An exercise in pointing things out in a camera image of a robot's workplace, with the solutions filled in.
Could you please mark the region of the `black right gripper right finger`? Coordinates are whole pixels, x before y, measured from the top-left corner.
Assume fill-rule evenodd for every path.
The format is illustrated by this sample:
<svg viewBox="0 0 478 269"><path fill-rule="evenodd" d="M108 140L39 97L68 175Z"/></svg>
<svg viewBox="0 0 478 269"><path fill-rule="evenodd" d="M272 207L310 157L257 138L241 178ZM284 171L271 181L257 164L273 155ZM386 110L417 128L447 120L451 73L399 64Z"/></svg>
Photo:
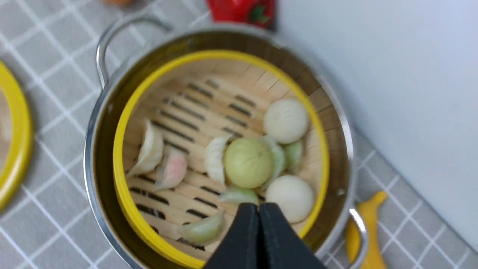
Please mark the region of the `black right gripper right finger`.
<svg viewBox="0 0 478 269"><path fill-rule="evenodd" d="M276 203L258 208L269 269L325 269L326 266L302 242Z"/></svg>

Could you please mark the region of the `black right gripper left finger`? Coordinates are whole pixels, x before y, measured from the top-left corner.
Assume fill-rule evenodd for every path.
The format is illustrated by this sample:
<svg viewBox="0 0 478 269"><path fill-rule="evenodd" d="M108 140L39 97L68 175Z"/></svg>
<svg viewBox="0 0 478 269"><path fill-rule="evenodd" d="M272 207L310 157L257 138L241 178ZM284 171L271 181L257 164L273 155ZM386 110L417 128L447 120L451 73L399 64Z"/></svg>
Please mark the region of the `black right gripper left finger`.
<svg viewBox="0 0 478 269"><path fill-rule="evenodd" d="M256 204L243 203L205 269L256 269L259 219Z"/></svg>

